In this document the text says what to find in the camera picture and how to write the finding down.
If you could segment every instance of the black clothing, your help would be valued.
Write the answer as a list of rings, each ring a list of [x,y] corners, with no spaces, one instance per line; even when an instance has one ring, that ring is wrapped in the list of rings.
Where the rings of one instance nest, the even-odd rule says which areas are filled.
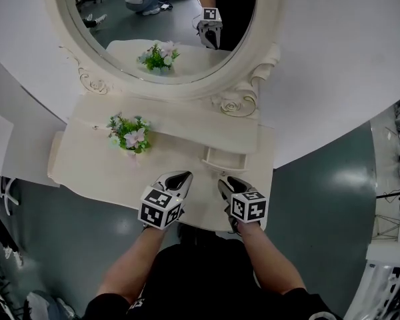
[[[282,296],[260,289],[244,244],[216,237],[202,245],[174,245],[160,252],[140,298],[104,294],[87,306],[96,319],[270,319],[308,320],[330,310],[318,295],[295,289]],[[328,319],[340,319],[337,316]]]
[[[221,50],[233,51],[249,28],[256,0],[216,0],[221,14]]]
[[[86,19],[83,19],[83,23],[85,24],[86,28],[88,28],[88,29],[95,27],[97,24],[97,22],[95,20],[86,20]]]

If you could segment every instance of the gray floor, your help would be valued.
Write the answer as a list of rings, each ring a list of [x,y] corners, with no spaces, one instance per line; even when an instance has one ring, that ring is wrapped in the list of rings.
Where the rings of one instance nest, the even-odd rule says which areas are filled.
[[[267,234],[312,293],[344,316],[360,282],[375,213],[375,157],[369,123],[275,171]],[[41,289],[82,315],[105,270],[141,231],[134,210],[70,190],[20,182],[22,206],[3,222],[25,266],[0,262],[16,298]],[[170,229],[164,246],[176,243]]]
[[[93,18],[107,14],[107,19],[92,29],[94,38],[104,48],[113,40],[149,39],[202,46],[197,30],[193,28],[193,18],[200,16],[201,6],[197,0],[171,0],[172,11],[162,11],[157,15],[138,15],[125,6],[125,0],[97,0],[96,4],[86,2],[80,6],[80,15]]]

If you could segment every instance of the white wall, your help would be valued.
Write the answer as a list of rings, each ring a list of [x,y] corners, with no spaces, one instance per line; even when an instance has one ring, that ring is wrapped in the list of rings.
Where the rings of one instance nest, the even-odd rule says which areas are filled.
[[[60,45],[44,0],[0,0],[0,62],[66,121],[82,88],[77,67]]]
[[[278,43],[281,62],[261,94],[276,167],[400,99],[400,0],[287,0]]]
[[[47,163],[53,137],[64,129],[0,64],[0,174],[57,186]]]
[[[263,85],[276,167],[335,140],[400,98],[400,0],[287,0],[281,64]],[[43,0],[0,0],[0,62],[66,119],[81,92]]]

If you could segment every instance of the mirror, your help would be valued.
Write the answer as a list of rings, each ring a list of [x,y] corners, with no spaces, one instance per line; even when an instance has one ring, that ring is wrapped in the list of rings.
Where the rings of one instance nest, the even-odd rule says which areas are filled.
[[[67,0],[67,4],[76,6],[78,15],[72,18],[84,38],[97,52],[104,48],[103,57],[118,69],[147,81],[179,84],[202,79],[228,62],[249,30],[256,1]]]

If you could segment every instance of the wrist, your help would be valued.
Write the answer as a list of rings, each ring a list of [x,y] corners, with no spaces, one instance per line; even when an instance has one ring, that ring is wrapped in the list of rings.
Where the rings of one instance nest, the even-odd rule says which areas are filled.
[[[156,227],[146,227],[142,232],[143,233],[148,233],[151,236],[155,236],[155,237],[164,237],[164,235],[166,234],[166,230],[160,230]]]
[[[262,231],[259,222],[243,223],[242,221],[239,221],[237,229],[239,230],[241,235],[250,234],[258,230]]]

